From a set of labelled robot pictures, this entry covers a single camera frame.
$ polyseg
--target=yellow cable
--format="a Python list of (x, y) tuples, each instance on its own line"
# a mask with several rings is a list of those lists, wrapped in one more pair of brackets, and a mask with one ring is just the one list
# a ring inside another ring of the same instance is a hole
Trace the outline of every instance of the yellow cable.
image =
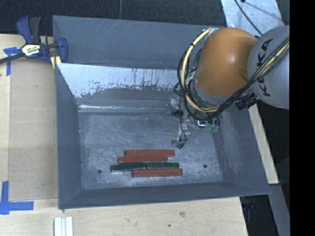
[[(192, 43), (192, 45), (189, 46), (187, 52), (186, 52), (186, 55), (184, 57), (184, 60), (183, 60), (183, 65), (182, 65), (182, 74), (181, 74), (181, 80), (182, 80), (182, 86), (185, 88), (185, 72), (186, 72), (186, 64), (187, 64), (187, 61), (188, 61), (188, 58), (190, 56), (190, 53), (192, 51), (192, 49), (195, 47), (195, 45), (205, 36), (207, 35), (208, 33), (210, 32), (210, 29), (207, 29), (205, 31), (203, 31)], [(199, 107), (198, 105), (196, 105), (189, 97), (188, 95), (186, 94), (186, 100), (187, 102), (192, 106), (194, 107), (195, 109), (201, 111), (201, 112), (214, 112), (216, 111), (219, 106), (216, 106), (216, 107), (213, 107), (213, 108), (202, 108), (202, 107)]]

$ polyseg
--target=green block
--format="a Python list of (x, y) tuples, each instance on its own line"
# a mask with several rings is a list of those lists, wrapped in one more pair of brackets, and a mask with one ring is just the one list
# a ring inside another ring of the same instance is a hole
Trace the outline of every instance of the green block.
[(110, 166), (111, 172), (142, 170), (146, 168), (146, 163), (125, 163)]
[(177, 169), (179, 163), (173, 162), (147, 162), (147, 169)]

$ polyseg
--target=blue tape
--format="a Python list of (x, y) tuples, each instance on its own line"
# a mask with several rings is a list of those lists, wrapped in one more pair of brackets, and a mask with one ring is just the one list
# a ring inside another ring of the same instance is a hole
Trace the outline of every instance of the blue tape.
[[(19, 48), (16, 47), (10, 47), (10, 48), (4, 48), (3, 50), (5, 54), (7, 54), (8, 57), (10, 57), (12, 54), (19, 54), (22, 51)], [(9, 76), (11, 74), (11, 61), (8, 61), (6, 65), (6, 75)]]
[(10, 202), (9, 196), (9, 181), (2, 182), (0, 214), (8, 215), (10, 211), (15, 210), (34, 210), (34, 201), (19, 201)]

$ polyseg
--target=clamp handle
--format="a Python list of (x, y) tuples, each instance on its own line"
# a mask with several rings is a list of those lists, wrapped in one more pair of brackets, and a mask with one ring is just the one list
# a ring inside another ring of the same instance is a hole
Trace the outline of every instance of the clamp handle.
[(19, 34), (24, 38), (26, 44), (40, 43), (38, 27), (41, 17), (24, 16), (16, 22)]

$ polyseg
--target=kuka logo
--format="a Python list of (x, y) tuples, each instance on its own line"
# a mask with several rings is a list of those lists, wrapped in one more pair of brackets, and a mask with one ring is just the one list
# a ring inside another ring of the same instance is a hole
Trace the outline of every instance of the kuka logo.
[[(263, 64), (262, 61), (263, 61), (263, 59), (265, 58), (268, 45), (269, 45), (269, 43), (270, 43), (272, 40), (273, 40), (273, 38), (271, 38), (271, 39), (269, 39), (269, 40), (263, 42), (261, 48), (262, 48), (262, 50), (264, 51), (264, 54), (263, 54), (263, 56), (261, 56), (260, 53), (258, 53), (258, 63), (257, 63), (257, 66), (258, 66), (258, 67), (261, 67), (261, 66), (262, 66), (262, 64)], [(263, 77), (258, 80), (258, 83), (261, 84), (261, 85), (259, 85), (259, 87), (260, 87), (260, 89), (263, 91), (263, 94), (264, 94), (265, 96), (270, 96), (270, 94), (267, 93), (267, 87), (266, 87), (266, 85), (264, 84), (264, 78), (263, 78)]]

